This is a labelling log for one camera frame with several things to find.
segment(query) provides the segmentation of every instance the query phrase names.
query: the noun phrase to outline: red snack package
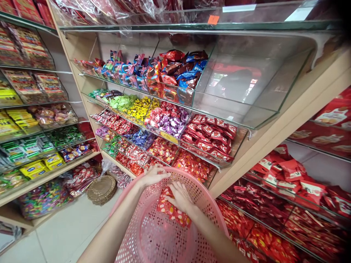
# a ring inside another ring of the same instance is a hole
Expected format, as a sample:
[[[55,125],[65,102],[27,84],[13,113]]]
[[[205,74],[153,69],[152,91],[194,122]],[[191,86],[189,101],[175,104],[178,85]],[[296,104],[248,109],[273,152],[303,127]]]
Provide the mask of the red snack package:
[[[286,160],[286,161],[288,161],[288,160],[291,159],[291,156],[290,156],[290,154],[289,154],[289,152],[288,152],[288,146],[287,146],[286,144],[279,144],[279,145],[274,149],[274,151],[276,151],[277,153],[279,153],[280,156],[281,156],[284,160]]]
[[[272,166],[273,166],[272,159],[269,155],[267,155],[262,160],[260,160],[257,164],[255,164],[254,167],[251,168],[251,170],[265,174],[271,170]]]
[[[317,113],[315,120],[347,128],[351,121],[351,99],[333,99]]]
[[[13,0],[18,15],[39,24],[44,24],[32,0]]]
[[[293,182],[293,181],[303,179],[299,165],[295,159],[281,162],[279,165],[282,167],[284,171],[285,180],[287,182]]]

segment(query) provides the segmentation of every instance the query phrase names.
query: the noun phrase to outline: floor tile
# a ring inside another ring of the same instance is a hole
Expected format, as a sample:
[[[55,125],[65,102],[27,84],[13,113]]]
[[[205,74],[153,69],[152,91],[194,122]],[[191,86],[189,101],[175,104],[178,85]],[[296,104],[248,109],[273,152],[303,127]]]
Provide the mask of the floor tile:
[[[1,263],[46,263],[35,232],[24,237],[0,257]]]
[[[66,262],[109,215],[121,192],[103,206],[84,195],[41,225],[37,233],[48,263]]]

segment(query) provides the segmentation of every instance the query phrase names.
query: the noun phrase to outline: snack package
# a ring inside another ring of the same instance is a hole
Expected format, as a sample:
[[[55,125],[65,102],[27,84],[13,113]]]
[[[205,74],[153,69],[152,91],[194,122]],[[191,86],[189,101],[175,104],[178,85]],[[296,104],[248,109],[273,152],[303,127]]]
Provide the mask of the snack package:
[[[53,179],[18,198],[22,215],[31,220],[73,201],[59,179]]]

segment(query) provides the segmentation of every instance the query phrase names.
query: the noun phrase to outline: pink plastic basket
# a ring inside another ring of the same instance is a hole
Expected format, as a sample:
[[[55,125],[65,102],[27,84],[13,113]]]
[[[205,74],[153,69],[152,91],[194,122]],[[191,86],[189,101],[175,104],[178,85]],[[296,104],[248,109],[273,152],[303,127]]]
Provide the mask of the pink plastic basket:
[[[183,228],[168,215],[156,211],[161,190],[172,181],[186,185],[194,204],[227,236],[222,214],[208,190],[192,175],[165,167],[171,177],[143,192],[124,236],[116,262],[216,262],[215,255],[194,224]],[[144,174],[133,180],[123,191],[111,214],[117,209],[130,189]]]

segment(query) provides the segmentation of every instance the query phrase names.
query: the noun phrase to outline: orange label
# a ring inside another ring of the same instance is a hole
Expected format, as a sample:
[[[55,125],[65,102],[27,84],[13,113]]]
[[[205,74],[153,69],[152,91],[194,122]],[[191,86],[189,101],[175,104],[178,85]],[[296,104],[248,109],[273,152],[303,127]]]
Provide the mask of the orange label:
[[[178,144],[178,139],[177,139],[176,137],[173,137],[172,135],[169,135],[168,133],[165,133],[165,132],[163,132],[163,131],[160,132],[160,135],[161,135],[163,138],[165,138],[165,139],[167,139],[167,140],[173,142],[174,144]]]
[[[207,23],[216,25],[218,23],[219,16],[210,15]]]

